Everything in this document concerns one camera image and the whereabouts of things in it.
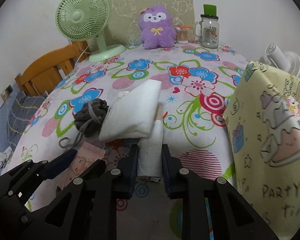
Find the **cotton swab container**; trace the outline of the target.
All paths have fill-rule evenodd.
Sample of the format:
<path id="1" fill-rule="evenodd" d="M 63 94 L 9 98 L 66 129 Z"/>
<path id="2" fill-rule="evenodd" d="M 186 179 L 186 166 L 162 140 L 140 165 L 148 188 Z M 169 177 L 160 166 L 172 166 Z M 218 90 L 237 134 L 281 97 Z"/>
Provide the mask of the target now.
<path id="1" fill-rule="evenodd" d="M 189 42 L 189 32 L 191 32 L 192 29 L 193 27 L 191 26 L 184 26 L 184 25 L 176 26 L 175 28 L 175 31 L 177 33 L 176 42 L 178 44 L 187 44 Z"/>

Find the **beige cartoon cardboard panel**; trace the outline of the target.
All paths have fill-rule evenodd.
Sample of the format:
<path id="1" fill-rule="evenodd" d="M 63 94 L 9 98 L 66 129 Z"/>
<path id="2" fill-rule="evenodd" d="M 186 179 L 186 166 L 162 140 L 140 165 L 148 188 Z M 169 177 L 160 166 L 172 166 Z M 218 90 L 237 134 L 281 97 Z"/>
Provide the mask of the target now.
<path id="1" fill-rule="evenodd" d="M 107 45 L 139 43 L 141 30 L 139 19 L 149 10 L 151 15 L 145 17 L 153 23 L 164 15 L 158 13 L 156 8 L 165 10 L 172 18 L 172 27 L 193 26 L 194 2 L 193 0 L 109 0 L 111 15 L 104 30 Z"/>

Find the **green desk fan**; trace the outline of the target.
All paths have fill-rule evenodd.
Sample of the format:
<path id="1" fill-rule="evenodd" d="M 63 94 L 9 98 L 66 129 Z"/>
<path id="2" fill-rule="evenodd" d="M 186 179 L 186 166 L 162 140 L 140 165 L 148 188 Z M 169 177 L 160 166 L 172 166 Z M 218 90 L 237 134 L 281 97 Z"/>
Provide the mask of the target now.
<path id="1" fill-rule="evenodd" d="M 109 0 L 62 0 L 56 10 L 56 27 L 72 41 L 86 41 L 95 37 L 98 50 L 89 56 L 89 62 L 100 62 L 126 50 L 121 44 L 106 45 L 104 29 L 110 15 Z"/>

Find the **white fan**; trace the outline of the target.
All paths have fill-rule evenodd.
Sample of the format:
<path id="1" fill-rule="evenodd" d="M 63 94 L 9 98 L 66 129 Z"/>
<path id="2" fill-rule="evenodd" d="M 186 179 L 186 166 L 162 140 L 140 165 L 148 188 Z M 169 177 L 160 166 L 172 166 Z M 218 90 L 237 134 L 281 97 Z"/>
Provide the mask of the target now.
<path id="1" fill-rule="evenodd" d="M 270 43 L 258 60 L 300 78 L 300 56 L 294 51 L 282 51 L 276 43 Z"/>

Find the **floral tablecloth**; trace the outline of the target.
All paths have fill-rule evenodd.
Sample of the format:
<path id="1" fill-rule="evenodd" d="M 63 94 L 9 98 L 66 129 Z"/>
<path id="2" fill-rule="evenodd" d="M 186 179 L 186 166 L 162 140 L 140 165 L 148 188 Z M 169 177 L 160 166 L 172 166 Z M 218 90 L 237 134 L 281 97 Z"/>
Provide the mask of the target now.
<path id="1" fill-rule="evenodd" d="M 228 46 L 205 49 L 196 43 L 152 50 L 135 43 L 107 61 L 85 60 L 31 116 L 6 169 L 28 160 L 55 159 L 78 135 L 74 117 L 85 103 L 102 99 L 112 105 L 124 97 L 124 105 L 111 117 L 116 135 L 88 138 L 104 150 L 107 170 L 116 168 L 147 133 L 146 125 L 161 105 L 163 142 L 171 154 L 202 178 L 223 176 L 233 182 L 234 161 L 222 115 L 246 65 Z"/>

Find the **colourful cartoon packet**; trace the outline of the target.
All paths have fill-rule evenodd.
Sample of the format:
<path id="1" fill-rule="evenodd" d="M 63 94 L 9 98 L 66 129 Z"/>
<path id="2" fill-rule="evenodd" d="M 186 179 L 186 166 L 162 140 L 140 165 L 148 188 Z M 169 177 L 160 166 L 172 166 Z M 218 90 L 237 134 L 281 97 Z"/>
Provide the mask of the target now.
<path id="1" fill-rule="evenodd" d="M 286 98 L 286 102 L 291 113 L 300 122 L 300 103 L 298 103 L 292 96 Z"/>

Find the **grey drawstring pouch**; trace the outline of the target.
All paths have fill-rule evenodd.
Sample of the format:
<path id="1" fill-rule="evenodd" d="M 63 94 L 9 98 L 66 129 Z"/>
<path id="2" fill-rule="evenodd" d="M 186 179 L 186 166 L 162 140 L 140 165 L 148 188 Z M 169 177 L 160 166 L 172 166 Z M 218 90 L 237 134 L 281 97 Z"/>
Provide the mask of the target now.
<path id="1" fill-rule="evenodd" d="M 93 99 L 84 103 L 82 109 L 75 114 L 74 125 L 78 130 L 73 142 L 69 142 L 68 137 L 63 137 L 59 141 L 59 146 L 63 149 L 77 146 L 83 137 L 91 137 L 102 128 L 102 124 L 108 113 L 109 106 L 106 100 Z"/>

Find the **pink cartoon cloth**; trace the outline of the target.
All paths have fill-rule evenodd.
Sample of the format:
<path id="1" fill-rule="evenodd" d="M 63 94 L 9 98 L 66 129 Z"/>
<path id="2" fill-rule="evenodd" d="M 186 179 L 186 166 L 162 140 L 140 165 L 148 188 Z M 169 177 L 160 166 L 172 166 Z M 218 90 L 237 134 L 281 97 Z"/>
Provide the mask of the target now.
<path id="1" fill-rule="evenodd" d="M 79 147 L 70 166 L 64 172 L 58 187 L 61 190 L 65 189 L 70 182 L 80 176 L 95 161 L 103 159 L 105 153 L 106 151 L 104 149 L 84 141 L 82 146 Z"/>

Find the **purple plush toy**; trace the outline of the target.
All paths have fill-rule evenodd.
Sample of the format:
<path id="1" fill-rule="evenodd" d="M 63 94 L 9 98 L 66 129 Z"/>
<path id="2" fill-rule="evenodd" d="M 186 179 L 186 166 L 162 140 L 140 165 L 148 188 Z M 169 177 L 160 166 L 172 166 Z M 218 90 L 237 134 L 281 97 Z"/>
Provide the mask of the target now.
<path id="1" fill-rule="evenodd" d="M 176 31 L 172 17 L 162 5 L 147 8 L 139 18 L 140 40 L 145 49 L 172 48 Z"/>

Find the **blue plaid bedding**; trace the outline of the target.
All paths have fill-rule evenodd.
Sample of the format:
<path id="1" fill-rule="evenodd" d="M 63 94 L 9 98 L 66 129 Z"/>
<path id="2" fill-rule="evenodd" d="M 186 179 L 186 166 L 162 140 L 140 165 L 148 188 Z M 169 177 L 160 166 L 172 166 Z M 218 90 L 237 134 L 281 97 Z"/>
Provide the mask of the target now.
<path id="1" fill-rule="evenodd" d="M 0 107 L 0 152 L 9 147 L 15 150 L 27 124 L 46 98 L 46 95 L 29 96 L 18 91 Z"/>

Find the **yellow cartoon storage box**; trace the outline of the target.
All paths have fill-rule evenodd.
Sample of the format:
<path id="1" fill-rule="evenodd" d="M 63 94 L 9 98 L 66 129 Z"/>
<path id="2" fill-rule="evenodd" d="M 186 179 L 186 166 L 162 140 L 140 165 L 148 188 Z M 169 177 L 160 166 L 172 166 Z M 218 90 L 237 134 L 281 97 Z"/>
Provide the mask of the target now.
<path id="1" fill-rule="evenodd" d="M 299 78 L 251 61 L 223 113 L 237 190 L 279 239 L 300 228 L 300 122 L 289 96 L 300 103 Z"/>

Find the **white cloth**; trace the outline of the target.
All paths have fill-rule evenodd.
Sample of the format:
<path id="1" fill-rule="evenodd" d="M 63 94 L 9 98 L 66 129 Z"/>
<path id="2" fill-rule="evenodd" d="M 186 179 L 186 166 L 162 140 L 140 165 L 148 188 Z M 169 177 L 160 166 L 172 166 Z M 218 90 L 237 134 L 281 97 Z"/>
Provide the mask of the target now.
<path id="1" fill-rule="evenodd" d="M 108 110 L 98 139 L 146 138 L 151 134 L 157 113 L 161 82 L 147 80 L 122 97 Z"/>

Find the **glass mason jar mug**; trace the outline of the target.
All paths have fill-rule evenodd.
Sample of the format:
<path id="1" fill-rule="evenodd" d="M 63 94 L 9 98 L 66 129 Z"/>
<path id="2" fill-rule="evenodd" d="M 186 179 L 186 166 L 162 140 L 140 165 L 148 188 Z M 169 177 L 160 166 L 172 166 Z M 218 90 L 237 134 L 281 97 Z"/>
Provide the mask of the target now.
<path id="1" fill-rule="evenodd" d="M 216 49 L 219 45 L 219 23 L 217 6 L 203 4 L 201 20 L 194 25 L 194 35 L 203 47 Z"/>

